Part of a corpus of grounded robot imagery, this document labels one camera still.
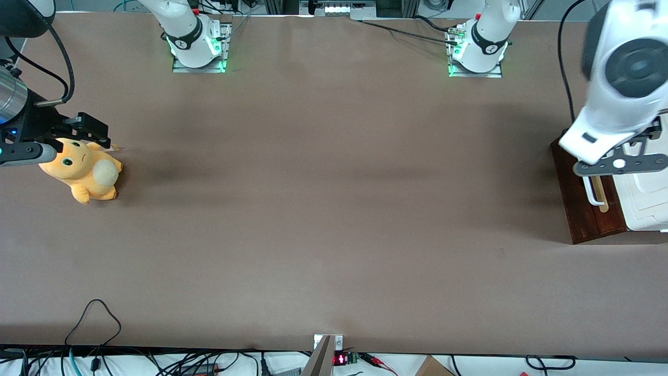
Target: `stuffed animal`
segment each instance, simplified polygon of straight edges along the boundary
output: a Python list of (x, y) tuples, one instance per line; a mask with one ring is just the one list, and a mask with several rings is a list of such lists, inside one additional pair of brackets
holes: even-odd
[(101, 151), (96, 143), (59, 138), (63, 152), (48, 163), (40, 163), (44, 172), (70, 186), (74, 198), (88, 205), (90, 199), (116, 198), (114, 183), (123, 169), (121, 162)]

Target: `red digital display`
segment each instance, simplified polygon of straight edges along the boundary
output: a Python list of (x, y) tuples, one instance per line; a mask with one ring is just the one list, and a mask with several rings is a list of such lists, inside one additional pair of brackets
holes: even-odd
[(346, 365), (348, 364), (348, 354), (338, 353), (332, 358), (332, 365)]

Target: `wooden board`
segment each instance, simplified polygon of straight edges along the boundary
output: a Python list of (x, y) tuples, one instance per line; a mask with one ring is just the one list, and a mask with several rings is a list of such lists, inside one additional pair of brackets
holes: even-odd
[(559, 139), (550, 144), (550, 149), (573, 244), (626, 232), (626, 221), (613, 178), (601, 177), (601, 185), (608, 203), (607, 211), (602, 212), (589, 203), (582, 178), (573, 173), (573, 165), (577, 162), (575, 157), (559, 146)]

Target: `red wire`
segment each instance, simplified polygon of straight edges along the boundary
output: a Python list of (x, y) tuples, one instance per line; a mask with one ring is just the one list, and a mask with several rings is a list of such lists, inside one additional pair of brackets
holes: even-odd
[(388, 371), (394, 373), (394, 376), (399, 376), (399, 375), (398, 375), (392, 368), (388, 367), (386, 364), (383, 364), (383, 365), (381, 366), (381, 368), (383, 368), (383, 369), (387, 369)]
[(389, 365), (386, 365), (385, 363), (383, 363), (382, 360), (378, 359), (377, 357), (371, 358), (371, 362), (382, 369), (394, 373), (394, 376), (399, 376), (392, 368), (389, 367)]

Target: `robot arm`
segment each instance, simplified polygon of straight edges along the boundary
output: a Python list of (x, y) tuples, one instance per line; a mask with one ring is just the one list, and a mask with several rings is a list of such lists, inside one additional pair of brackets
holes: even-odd
[[(51, 28), (55, 14), (53, 0), (0, 0), (0, 36), (37, 37)], [(110, 147), (107, 126), (79, 112), (74, 118), (61, 115), (59, 100), (45, 100), (20, 79), (21, 71), (11, 64), (0, 65), (0, 166), (45, 163), (54, 160), (63, 145), (58, 137), (89, 140)]]
[(480, 17), (464, 24), (466, 38), (452, 58), (471, 72), (494, 69), (503, 58), (508, 36), (520, 14), (519, 0), (486, 0)]
[[(656, 134), (655, 119), (668, 97), (668, 0), (605, 5), (589, 23), (582, 72), (589, 81), (587, 103), (559, 141), (581, 161), (575, 172), (611, 175), (665, 168), (655, 163), (665, 155), (634, 157), (619, 146), (644, 144)], [(607, 157), (611, 150), (614, 155)]]
[(172, 53), (184, 66), (203, 67), (222, 53), (217, 40), (220, 22), (203, 14), (195, 15), (188, 0), (138, 1), (156, 16)]
[[(220, 22), (195, 15), (187, 0), (140, 2), (156, 16), (184, 66), (203, 67), (221, 54)], [(54, 0), (0, 0), (0, 9), (0, 37), (39, 37), (55, 16)], [(65, 100), (45, 100), (20, 74), (13, 66), (0, 66), (0, 166), (50, 162), (62, 151), (59, 137), (110, 147), (106, 124), (84, 112), (74, 118), (61, 115), (55, 105)]]

